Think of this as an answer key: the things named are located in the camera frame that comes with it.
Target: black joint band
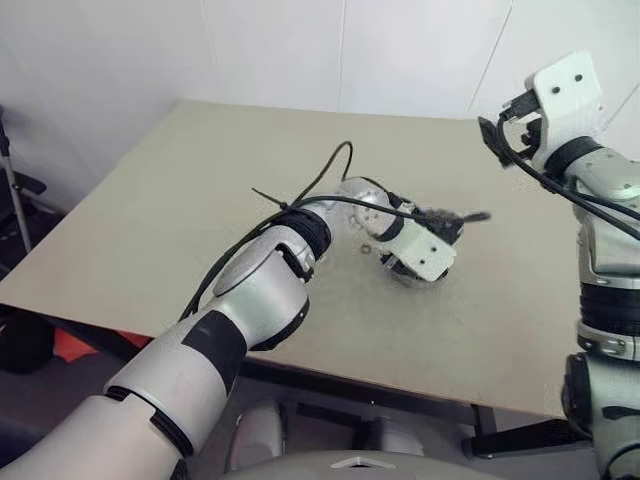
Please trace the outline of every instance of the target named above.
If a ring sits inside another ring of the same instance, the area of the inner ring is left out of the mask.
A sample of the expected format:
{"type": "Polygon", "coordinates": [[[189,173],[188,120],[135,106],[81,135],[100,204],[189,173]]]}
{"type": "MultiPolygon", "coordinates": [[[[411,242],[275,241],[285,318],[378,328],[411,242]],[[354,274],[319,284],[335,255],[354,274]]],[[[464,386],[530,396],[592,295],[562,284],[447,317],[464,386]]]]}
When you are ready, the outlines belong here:
{"type": "Polygon", "coordinates": [[[136,392],[133,392],[128,388],[118,386],[109,387],[104,396],[121,402],[127,398],[129,394],[135,395],[156,409],[156,413],[153,414],[149,421],[167,438],[167,440],[173,444],[174,447],[176,447],[176,450],[180,452],[180,455],[182,455],[183,458],[193,455],[193,445],[180,427],[178,427],[167,415],[158,410],[158,408],[146,398],[138,395],[136,392]]]}
{"type": "Polygon", "coordinates": [[[582,323],[596,330],[640,336],[640,290],[582,284],[582,323]]]}
{"type": "Polygon", "coordinates": [[[293,332],[295,332],[298,329],[298,327],[302,325],[302,322],[307,316],[307,313],[309,313],[308,298],[304,306],[300,310],[300,312],[298,312],[295,318],[291,322],[289,322],[289,324],[286,327],[284,327],[282,330],[280,330],[277,334],[275,334],[273,337],[269,338],[268,340],[265,340],[264,342],[261,342],[255,345],[251,349],[251,351],[264,352],[266,350],[273,350],[276,347],[276,345],[278,345],[283,340],[286,340],[287,338],[289,338],[293,334],[293,332]]]}
{"type": "Polygon", "coordinates": [[[313,268],[310,268],[308,271],[304,271],[302,269],[302,265],[300,265],[300,261],[296,258],[293,252],[289,249],[286,244],[280,244],[276,247],[276,251],[282,253],[282,258],[289,265],[289,268],[293,272],[293,274],[304,280],[305,283],[309,282],[313,277],[313,268]]]}
{"type": "Polygon", "coordinates": [[[318,260],[331,245],[331,232],[327,224],[309,210],[291,210],[283,214],[273,225],[289,227],[300,235],[318,260]]]}
{"type": "Polygon", "coordinates": [[[396,195],[393,192],[387,192],[387,196],[389,197],[389,203],[393,208],[395,208],[396,210],[400,208],[400,205],[402,205],[403,203],[402,197],[396,195]]]}
{"type": "Polygon", "coordinates": [[[591,137],[574,138],[551,154],[544,166],[545,175],[556,182],[561,181],[573,162],[601,148],[602,145],[591,137]]]}
{"type": "Polygon", "coordinates": [[[215,310],[208,312],[184,337],[182,345],[200,352],[211,362],[222,377],[228,395],[240,362],[247,354],[247,342],[229,317],[215,310]]]}
{"type": "Polygon", "coordinates": [[[393,240],[402,231],[402,227],[404,227],[404,218],[396,217],[393,220],[393,223],[389,225],[389,228],[387,228],[382,235],[379,235],[376,240],[379,242],[388,242],[389,240],[393,240]]]}
{"type": "Polygon", "coordinates": [[[567,418],[579,425],[591,424],[591,383],[587,361],[582,353],[567,357],[562,406],[567,418]]]}
{"type": "Polygon", "coordinates": [[[628,407],[603,407],[602,417],[607,420],[620,420],[626,417],[640,417],[640,410],[628,407]]]}

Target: white wall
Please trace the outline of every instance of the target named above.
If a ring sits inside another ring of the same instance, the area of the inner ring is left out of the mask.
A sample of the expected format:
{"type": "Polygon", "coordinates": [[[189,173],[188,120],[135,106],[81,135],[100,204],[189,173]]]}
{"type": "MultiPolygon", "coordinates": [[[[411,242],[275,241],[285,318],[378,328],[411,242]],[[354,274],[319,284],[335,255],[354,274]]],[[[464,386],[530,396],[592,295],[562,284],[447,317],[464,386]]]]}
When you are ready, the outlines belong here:
{"type": "Polygon", "coordinates": [[[182,98],[472,118],[587,48],[640,158],[639,32],[637,0],[0,0],[0,103],[71,206],[182,98]]]}

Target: black cable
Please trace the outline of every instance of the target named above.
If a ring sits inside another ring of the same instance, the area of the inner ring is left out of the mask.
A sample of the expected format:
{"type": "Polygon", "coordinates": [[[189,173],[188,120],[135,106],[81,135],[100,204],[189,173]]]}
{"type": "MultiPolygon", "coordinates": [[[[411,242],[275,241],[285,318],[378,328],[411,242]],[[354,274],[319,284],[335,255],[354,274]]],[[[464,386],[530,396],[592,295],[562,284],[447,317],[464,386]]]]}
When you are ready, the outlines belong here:
{"type": "Polygon", "coordinates": [[[209,285],[215,280],[218,274],[222,271],[224,266],[233,258],[233,256],[238,253],[238,251],[248,242],[257,238],[262,233],[262,229],[268,226],[275,219],[283,215],[284,212],[277,212],[271,215],[270,217],[264,219],[258,225],[253,227],[244,237],[242,237],[237,243],[231,246],[224,254],[214,263],[211,268],[207,271],[204,278],[200,282],[198,289],[189,300],[189,303],[185,307],[182,315],[180,315],[179,320],[184,320],[189,315],[198,311],[198,306],[200,304],[200,299],[204,292],[209,288],[209,285]]]}
{"type": "MultiPolygon", "coordinates": [[[[507,141],[505,135],[504,135],[504,119],[500,118],[498,120],[498,124],[496,125],[496,136],[497,136],[497,140],[498,140],[498,146],[500,147],[500,150],[503,152],[504,155],[506,155],[509,160],[511,160],[513,163],[515,163],[518,167],[520,167],[522,170],[524,170],[528,175],[530,175],[531,177],[535,178],[538,182],[540,182],[547,190],[553,192],[553,193],[557,193],[558,195],[566,198],[567,200],[569,200],[572,203],[575,203],[576,205],[578,205],[580,208],[586,210],[589,213],[592,213],[593,215],[595,215],[596,217],[600,218],[601,220],[604,220],[605,222],[609,223],[610,225],[613,225],[614,227],[618,228],[619,230],[622,230],[624,233],[631,235],[633,238],[635,238],[636,240],[640,240],[640,231],[636,230],[635,228],[631,227],[630,225],[627,225],[625,222],[623,222],[622,220],[619,220],[611,215],[609,215],[606,212],[603,212],[601,209],[594,207],[593,205],[591,205],[589,203],[589,201],[583,199],[580,197],[580,195],[583,194],[576,194],[574,192],[571,192],[567,189],[565,189],[562,185],[560,185],[559,183],[551,180],[548,177],[545,177],[544,175],[542,175],[541,173],[538,173],[533,167],[531,167],[529,164],[527,164],[521,157],[520,155],[518,155],[509,145],[509,142],[507,141]]],[[[598,203],[599,205],[602,206],[606,206],[608,208],[611,208],[613,210],[618,210],[618,208],[624,208],[621,207],[620,205],[616,205],[613,202],[609,202],[607,200],[604,199],[597,199],[597,202],[594,203],[598,203]]]]}
{"type": "Polygon", "coordinates": [[[331,165],[333,164],[336,157],[344,147],[349,147],[349,157],[347,158],[347,166],[345,167],[344,172],[342,173],[342,180],[347,178],[347,174],[349,173],[349,168],[351,167],[351,160],[353,158],[353,144],[349,140],[342,142],[340,145],[336,147],[336,149],[333,151],[333,153],[329,157],[329,160],[327,160],[327,163],[325,164],[325,166],[322,168],[322,170],[320,170],[320,173],[318,174],[318,176],[304,190],[302,190],[302,192],[300,192],[300,195],[298,195],[296,199],[293,201],[294,204],[297,201],[302,200],[304,197],[306,197],[307,193],[313,190],[313,187],[315,187],[318,183],[320,183],[320,180],[322,180],[322,178],[325,176],[329,168],[331,168],[331,165]]]}
{"type": "Polygon", "coordinates": [[[638,220],[640,222],[640,212],[636,212],[635,210],[631,210],[630,208],[623,207],[622,205],[618,205],[617,203],[610,202],[609,200],[605,200],[600,197],[587,195],[586,193],[575,192],[575,194],[583,200],[586,200],[587,202],[596,203],[598,205],[602,205],[603,207],[610,208],[611,210],[620,212],[623,215],[627,215],[628,217],[631,217],[634,220],[638,220]]]}
{"type": "MultiPolygon", "coordinates": [[[[306,197],[307,193],[309,193],[313,189],[313,187],[315,187],[325,176],[325,174],[327,173],[327,171],[335,161],[340,151],[347,146],[349,147],[349,157],[348,157],[347,165],[344,169],[344,172],[342,173],[342,180],[345,180],[347,178],[347,175],[349,173],[349,167],[351,166],[351,160],[353,158],[353,144],[350,141],[342,142],[340,145],[336,147],[336,149],[333,151],[333,153],[329,157],[329,160],[325,164],[324,168],[320,171],[318,176],[296,197],[296,199],[293,201],[291,205],[287,205],[286,202],[278,200],[277,198],[267,195],[266,193],[263,193],[255,188],[252,188],[252,190],[256,192],[258,195],[261,195],[267,200],[278,205],[281,211],[274,213],[273,215],[271,215],[270,217],[266,218],[265,220],[260,222],[258,225],[256,225],[237,243],[232,245],[226,252],[224,252],[224,254],[216,261],[216,263],[214,263],[213,266],[211,266],[211,268],[207,271],[206,275],[200,282],[200,285],[198,286],[196,292],[191,297],[191,300],[189,301],[184,311],[182,312],[182,315],[180,315],[179,321],[184,320],[189,315],[192,315],[198,311],[198,307],[199,307],[200,299],[202,298],[202,295],[206,292],[207,288],[209,288],[209,286],[213,283],[213,281],[216,279],[218,274],[222,271],[224,266],[234,257],[236,253],[238,253],[238,251],[245,244],[247,244],[251,240],[260,236],[263,230],[266,229],[274,220],[278,219],[282,215],[287,214],[288,212],[291,212],[292,210],[297,210],[298,208],[304,205],[308,205],[310,203],[315,203],[320,201],[336,201],[336,202],[350,203],[353,205],[368,207],[368,208],[371,208],[372,210],[378,210],[380,212],[395,215],[396,217],[410,218],[412,220],[427,220],[427,221],[431,220],[431,218],[426,215],[399,212],[397,210],[387,208],[387,207],[382,207],[374,203],[369,203],[369,202],[357,200],[354,198],[341,197],[339,195],[317,195],[313,197],[306,197]]],[[[466,217],[463,218],[463,220],[465,223],[471,223],[471,222],[488,220],[490,217],[491,215],[489,213],[479,212],[479,213],[467,215],[466,217]]]]}
{"type": "MultiPolygon", "coordinates": [[[[400,212],[398,210],[394,210],[393,208],[383,207],[381,205],[376,205],[375,203],[369,203],[369,202],[365,202],[363,200],[358,200],[355,198],[341,197],[339,195],[314,195],[313,197],[306,197],[294,203],[292,207],[299,208],[304,205],[308,205],[310,203],[322,202],[322,201],[351,203],[353,205],[360,205],[361,207],[368,207],[371,210],[377,210],[379,212],[395,215],[396,217],[410,218],[412,220],[432,220],[432,218],[429,217],[428,215],[421,215],[419,213],[400,212]]],[[[478,212],[478,213],[473,213],[471,215],[467,215],[466,217],[463,217],[463,220],[465,223],[473,223],[473,222],[482,222],[485,220],[489,220],[490,218],[491,218],[491,215],[488,212],[478,212]]]]}
{"type": "MultiPolygon", "coordinates": [[[[626,447],[621,448],[620,450],[618,450],[616,452],[616,454],[611,457],[609,459],[609,461],[607,462],[607,464],[604,466],[604,470],[602,473],[602,476],[600,477],[601,480],[612,480],[611,478],[611,466],[623,455],[626,455],[629,452],[633,452],[634,450],[640,450],[640,442],[635,442],[632,443],[631,445],[627,445],[626,447]]],[[[625,478],[636,478],[636,477],[627,477],[626,475],[624,477],[621,477],[620,480],[624,480],[625,478]]]]}

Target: beige table surface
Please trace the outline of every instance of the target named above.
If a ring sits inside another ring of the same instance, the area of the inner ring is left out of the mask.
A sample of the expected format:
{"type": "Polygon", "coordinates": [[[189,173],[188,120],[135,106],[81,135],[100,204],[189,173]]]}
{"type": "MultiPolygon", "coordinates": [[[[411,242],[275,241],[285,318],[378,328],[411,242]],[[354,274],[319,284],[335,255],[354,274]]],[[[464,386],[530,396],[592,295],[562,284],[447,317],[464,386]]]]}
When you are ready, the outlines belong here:
{"type": "Polygon", "coordinates": [[[474,121],[182,103],[0,284],[0,302],[158,335],[217,257],[273,212],[249,188],[292,198],[344,139],[353,174],[493,221],[466,228],[449,276],[428,290],[383,275],[361,243],[338,242],[302,327],[259,356],[562,415],[565,356],[578,349],[577,223],[566,202],[502,171],[474,121]]]}

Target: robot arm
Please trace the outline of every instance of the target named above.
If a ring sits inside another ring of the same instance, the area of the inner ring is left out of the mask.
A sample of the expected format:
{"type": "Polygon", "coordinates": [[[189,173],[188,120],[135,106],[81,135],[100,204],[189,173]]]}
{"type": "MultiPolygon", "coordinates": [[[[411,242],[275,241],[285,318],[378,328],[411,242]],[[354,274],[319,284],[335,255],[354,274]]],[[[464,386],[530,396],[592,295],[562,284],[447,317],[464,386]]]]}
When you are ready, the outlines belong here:
{"type": "Polygon", "coordinates": [[[638,476],[640,162],[594,140],[602,92],[587,52],[535,73],[525,86],[500,114],[498,129],[479,119],[483,137],[503,166],[517,163],[552,192],[587,201],[574,205],[581,226],[578,344],[586,353],[567,360],[563,407],[572,424],[593,437],[603,478],[638,476]],[[517,120],[526,122],[528,147],[518,154],[499,130],[517,120]]]}
{"type": "Polygon", "coordinates": [[[423,212],[419,224],[408,218],[417,210],[411,202],[362,178],[318,198],[278,215],[227,263],[213,298],[148,344],[102,396],[85,400],[0,478],[169,478],[202,448],[247,351],[275,347],[302,323],[305,283],[345,231],[364,235],[387,266],[413,280],[436,281],[453,264],[461,217],[423,212]]]}

